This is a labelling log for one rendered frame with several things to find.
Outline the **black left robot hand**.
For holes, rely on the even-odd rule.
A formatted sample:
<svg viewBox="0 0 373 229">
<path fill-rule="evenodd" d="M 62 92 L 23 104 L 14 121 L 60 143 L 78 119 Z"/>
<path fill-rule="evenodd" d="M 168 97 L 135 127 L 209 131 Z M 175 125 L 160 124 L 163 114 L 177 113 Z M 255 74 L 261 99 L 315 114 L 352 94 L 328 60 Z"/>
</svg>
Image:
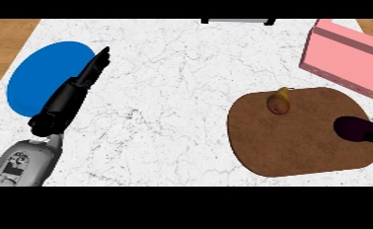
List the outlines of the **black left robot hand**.
<svg viewBox="0 0 373 229">
<path fill-rule="evenodd" d="M 107 64 L 109 47 L 104 47 L 85 64 L 78 76 L 64 80 L 50 96 L 41 112 L 31 118 L 28 125 L 34 135 L 47 137 L 51 134 L 63 133 L 78 113 L 87 91 Z"/>
</svg>

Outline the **brown wooden cutting board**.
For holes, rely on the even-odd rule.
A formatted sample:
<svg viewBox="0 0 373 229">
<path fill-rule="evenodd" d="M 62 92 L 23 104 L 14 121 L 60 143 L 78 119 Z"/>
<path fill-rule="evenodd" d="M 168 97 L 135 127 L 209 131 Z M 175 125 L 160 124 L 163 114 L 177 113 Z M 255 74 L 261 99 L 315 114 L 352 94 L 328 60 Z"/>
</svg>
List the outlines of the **brown wooden cutting board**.
<svg viewBox="0 0 373 229">
<path fill-rule="evenodd" d="M 365 118 L 355 101 L 325 88 L 289 92 L 290 111 L 268 111 L 266 92 L 241 96 L 231 105 L 227 132 L 241 165 L 264 177 L 358 169 L 373 164 L 373 143 L 343 140 L 333 131 L 340 116 Z"/>
</svg>

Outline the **pink open box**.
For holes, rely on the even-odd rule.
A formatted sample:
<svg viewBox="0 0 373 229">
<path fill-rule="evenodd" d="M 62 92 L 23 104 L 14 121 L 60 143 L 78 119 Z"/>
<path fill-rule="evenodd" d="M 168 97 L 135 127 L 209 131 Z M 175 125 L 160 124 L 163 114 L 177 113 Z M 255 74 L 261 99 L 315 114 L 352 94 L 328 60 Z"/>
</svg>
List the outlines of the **pink open box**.
<svg viewBox="0 0 373 229">
<path fill-rule="evenodd" d="M 373 99 L 373 36 L 317 19 L 299 67 Z"/>
</svg>

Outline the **dark purple eggplant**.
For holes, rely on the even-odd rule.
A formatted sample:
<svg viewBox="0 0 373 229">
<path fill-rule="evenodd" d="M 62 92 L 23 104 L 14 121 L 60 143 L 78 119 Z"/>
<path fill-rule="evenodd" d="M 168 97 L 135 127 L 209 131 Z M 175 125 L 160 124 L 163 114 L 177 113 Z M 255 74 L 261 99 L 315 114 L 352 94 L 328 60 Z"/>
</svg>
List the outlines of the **dark purple eggplant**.
<svg viewBox="0 0 373 229">
<path fill-rule="evenodd" d="M 333 122 L 336 135 L 353 142 L 373 142 L 373 122 L 356 116 L 340 116 Z"/>
</svg>

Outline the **blue oval plate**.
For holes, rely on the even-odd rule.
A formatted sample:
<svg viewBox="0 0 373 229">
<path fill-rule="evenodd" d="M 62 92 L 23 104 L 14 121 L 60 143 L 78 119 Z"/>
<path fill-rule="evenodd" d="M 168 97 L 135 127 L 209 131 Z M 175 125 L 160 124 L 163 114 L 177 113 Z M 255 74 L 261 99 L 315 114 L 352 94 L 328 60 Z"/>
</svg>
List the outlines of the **blue oval plate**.
<svg viewBox="0 0 373 229">
<path fill-rule="evenodd" d="M 10 109 L 32 117 L 69 77 L 81 72 L 94 56 L 76 41 L 60 41 L 38 49 L 19 64 L 8 80 L 6 97 Z"/>
</svg>

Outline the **grey and black appliance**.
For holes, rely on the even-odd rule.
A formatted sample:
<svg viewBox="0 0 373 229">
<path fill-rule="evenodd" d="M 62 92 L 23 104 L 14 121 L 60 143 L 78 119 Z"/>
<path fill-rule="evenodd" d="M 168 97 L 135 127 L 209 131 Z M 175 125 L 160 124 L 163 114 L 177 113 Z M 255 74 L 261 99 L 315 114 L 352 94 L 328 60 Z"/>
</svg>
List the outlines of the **grey and black appliance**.
<svg viewBox="0 0 373 229">
<path fill-rule="evenodd" d="M 228 22 L 228 23 L 261 23 L 264 26 L 272 26 L 277 19 L 200 19 L 202 24 L 210 22 Z"/>
</svg>

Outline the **brown and yellow pear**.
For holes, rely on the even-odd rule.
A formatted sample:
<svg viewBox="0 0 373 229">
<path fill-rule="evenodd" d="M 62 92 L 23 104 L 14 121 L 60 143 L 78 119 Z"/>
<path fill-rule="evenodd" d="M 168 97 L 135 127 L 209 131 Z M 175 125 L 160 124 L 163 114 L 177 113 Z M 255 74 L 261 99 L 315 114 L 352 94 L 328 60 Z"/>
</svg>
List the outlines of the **brown and yellow pear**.
<svg viewBox="0 0 373 229">
<path fill-rule="evenodd" d="M 289 88 L 283 87 L 266 99 L 266 108 L 274 115 L 284 115 L 290 110 Z"/>
</svg>

